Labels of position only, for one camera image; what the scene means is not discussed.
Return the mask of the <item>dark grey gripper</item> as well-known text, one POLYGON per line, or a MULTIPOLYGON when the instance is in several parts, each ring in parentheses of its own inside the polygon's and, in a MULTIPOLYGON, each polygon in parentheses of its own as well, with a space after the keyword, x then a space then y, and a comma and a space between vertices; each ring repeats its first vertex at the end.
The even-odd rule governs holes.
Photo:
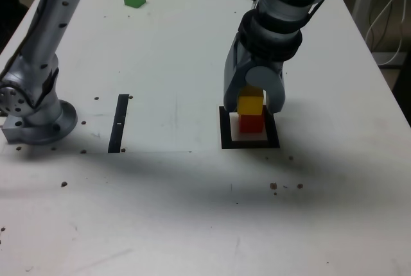
POLYGON ((227 55, 224 68, 223 105, 226 111, 237 109, 238 94, 245 86, 245 74, 248 84, 266 92, 266 106, 271 114, 282 110, 285 102, 282 61, 274 61, 270 57, 260 55, 253 49, 246 49, 237 33, 227 55), (254 66, 247 72, 249 61, 254 66))

